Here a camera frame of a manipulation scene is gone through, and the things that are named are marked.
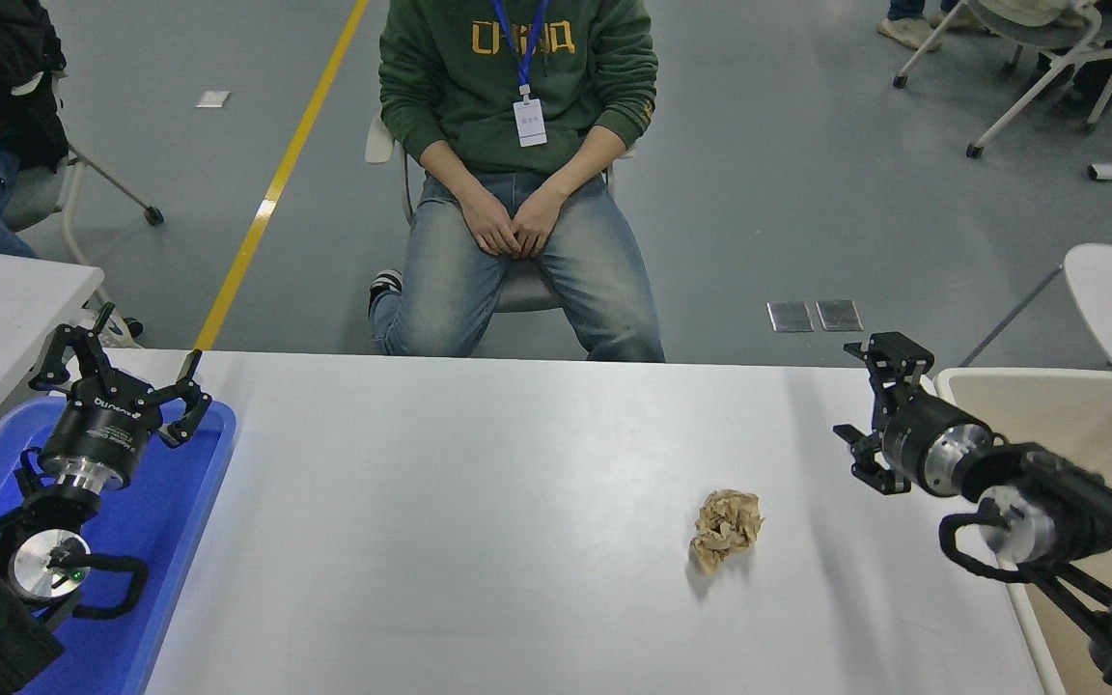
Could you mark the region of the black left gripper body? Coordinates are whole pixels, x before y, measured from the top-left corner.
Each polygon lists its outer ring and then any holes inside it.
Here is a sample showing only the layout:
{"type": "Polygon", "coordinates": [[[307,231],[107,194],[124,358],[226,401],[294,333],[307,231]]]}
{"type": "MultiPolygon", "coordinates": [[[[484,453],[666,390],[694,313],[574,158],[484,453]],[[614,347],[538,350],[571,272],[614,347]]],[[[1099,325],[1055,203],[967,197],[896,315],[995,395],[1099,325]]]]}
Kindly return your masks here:
{"type": "Polygon", "coordinates": [[[67,406],[40,454],[40,466],[57,478],[63,463],[101,463],[119,478],[132,478],[153,431],[160,427],[158,405],[138,404],[149,383],[123,375],[115,387],[83,377],[68,393],[67,406]]]}

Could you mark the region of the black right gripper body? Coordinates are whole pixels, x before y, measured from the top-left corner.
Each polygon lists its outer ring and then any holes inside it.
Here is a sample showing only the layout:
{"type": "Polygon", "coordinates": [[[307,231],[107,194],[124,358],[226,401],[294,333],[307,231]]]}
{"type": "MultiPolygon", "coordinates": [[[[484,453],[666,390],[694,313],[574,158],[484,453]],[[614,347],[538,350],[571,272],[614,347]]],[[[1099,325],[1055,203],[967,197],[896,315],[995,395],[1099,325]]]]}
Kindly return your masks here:
{"type": "Polygon", "coordinates": [[[930,494],[961,494],[969,457],[993,441],[983,421],[929,393],[896,406],[883,427],[882,454],[902,479],[930,494]]]}

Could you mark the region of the person's right hand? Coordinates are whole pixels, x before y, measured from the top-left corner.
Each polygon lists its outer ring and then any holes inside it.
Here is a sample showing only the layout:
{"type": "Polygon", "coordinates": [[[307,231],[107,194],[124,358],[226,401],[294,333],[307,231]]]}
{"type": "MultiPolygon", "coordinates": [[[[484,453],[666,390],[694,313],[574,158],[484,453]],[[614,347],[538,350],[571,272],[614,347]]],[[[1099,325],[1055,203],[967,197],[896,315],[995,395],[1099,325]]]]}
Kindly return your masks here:
{"type": "Polygon", "coordinates": [[[481,186],[458,193],[469,234],[478,249],[493,257],[519,257],[520,246],[506,207],[481,186]]]}

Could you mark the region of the person's left hand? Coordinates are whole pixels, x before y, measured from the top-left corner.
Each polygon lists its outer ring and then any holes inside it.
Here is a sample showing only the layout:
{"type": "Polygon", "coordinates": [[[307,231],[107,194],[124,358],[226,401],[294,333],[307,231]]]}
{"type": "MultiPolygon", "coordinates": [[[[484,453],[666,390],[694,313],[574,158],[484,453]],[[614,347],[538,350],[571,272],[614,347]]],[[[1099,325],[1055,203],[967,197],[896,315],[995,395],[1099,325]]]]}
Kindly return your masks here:
{"type": "Polygon", "coordinates": [[[559,185],[542,183],[522,202],[512,220],[513,259],[532,260],[542,255],[569,197],[570,191],[559,185]]]}

